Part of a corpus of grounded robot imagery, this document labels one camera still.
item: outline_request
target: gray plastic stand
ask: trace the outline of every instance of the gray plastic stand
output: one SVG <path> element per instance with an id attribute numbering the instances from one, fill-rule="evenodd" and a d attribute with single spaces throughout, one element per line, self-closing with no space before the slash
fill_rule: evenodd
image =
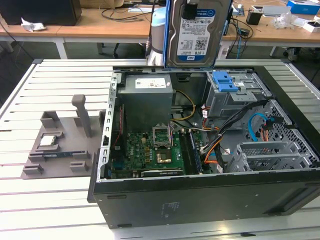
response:
<path id="1" fill-rule="evenodd" d="M 91 175 L 94 157 L 101 145 L 105 114 L 89 117 L 85 101 L 84 95 L 74 95 L 72 98 L 78 117 L 59 118 L 55 111 L 43 113 L 42 127 L 22 170 L 21 178 Z M 44 136 L 49 140 L 42 141 Z"/>

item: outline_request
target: red cable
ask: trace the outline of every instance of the red cable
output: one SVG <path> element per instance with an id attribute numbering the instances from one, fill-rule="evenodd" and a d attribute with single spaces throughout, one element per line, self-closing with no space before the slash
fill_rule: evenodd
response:
<path id="1" fill-rule="evenodd" d="M 114 144 L 112 146 L 113 148 L 115 147 L 115 145 L 116 145 L 116 143 L 117 143 L 117 141 L 118 141 L 118 139 L 119 139 L 119 137 L 121 135 L 121 131 L 122 131 L 122 108 L 121 107 L 120 107 L 120 116 L 119 116 L 119 118 L 120 118 L 120 130 L 119 130 L 119 134 L 116 137 L 116 140 L 115 140 L 115 142 L 114 142 Z"/>

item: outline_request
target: green circuit board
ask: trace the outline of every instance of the green circuit board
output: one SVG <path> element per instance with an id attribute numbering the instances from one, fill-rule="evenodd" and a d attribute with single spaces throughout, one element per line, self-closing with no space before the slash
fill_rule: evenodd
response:
<path id="1" fill-rule="evenodd" d="M 168 137 L 160 134 L 157 141 L 166 141 Z M 126 141 L 127 161 L 126 167 L 131 170 L 145 169 L 170 169 L 179 168 L 183 170 L 184 162 L 181 157 L 180 142 L 177 133 L 173 134 L 173 146 L 171 148 L 171 163 L 157 163 L 156 150 L 154 148 L 153 134 L 129 133 Z"/>
<path id="2" fill-rule="evenodd" d="M 202 135 L 200 132 L 193 132 L 196 146 L 202 145 Z M 168 140 L 166 132 L 156 134 L 157 142 Z M 171 162 L 158 163 L 157 150 L 154 147 L 153 133 L 128 133 L 126 137 L 126 156 L 121 164 L 113 163 L 112 174 L 115 178 L 132 178 L 133 171 L 146 170 L 170 170 L 178 169 L 184 171 L 184 160 L 181 153 L 179 133 L 173 132 L 173 144 L 169 147 L 171 151 Z"/>

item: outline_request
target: floor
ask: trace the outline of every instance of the floor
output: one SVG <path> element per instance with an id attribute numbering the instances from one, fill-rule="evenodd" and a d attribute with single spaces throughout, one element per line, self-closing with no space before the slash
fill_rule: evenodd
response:
<path id="1" fill-rule="evenodd" d="M 51 42 L 21 42 L 23 47 L 34 59 L 59 59 L 56 45 Z M 14 52 L 0 53 L 0 106 L 6 101 L 17 83 L 20 81 L 32 59 L 26 55 L 23 49 L 17 44 L 13 47 Z M 66 51 L 70 59 L 112 59 L 115 43 L 106 43 L 103 48 L 103 55 L 98 54 L 95 43 L 67 43 Z M 241 56 L 242 59 L 271 59 L 269 53 L 271 47 L 248 46 Z M 276 57 L 283 59 L 283 48 L 277 51 Z M 144 58 L 141 46 L 138 44 L 121 43 L 117 50 L 120 59 Z M 230 54 L 229 58 L 236 58 L 236 54 Z M 315 62 L 311 54 L 303 49 L 299 55 L 299 61 L 294 63 L 299 71 L 309 80 L 320 67 L 320 62 Z M 313 80 L 316 87 L 320 87 L 320 72 Z"/>

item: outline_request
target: blue plastic latch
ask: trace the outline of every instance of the blue plastic latch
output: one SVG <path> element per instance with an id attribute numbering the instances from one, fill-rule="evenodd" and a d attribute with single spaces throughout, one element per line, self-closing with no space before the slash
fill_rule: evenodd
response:
<path id="1" fill-rule="evenodd" d="M 237 92 L 239 90 L 226 71 L 214 71 L 212 77 L 220 92 Z"/>

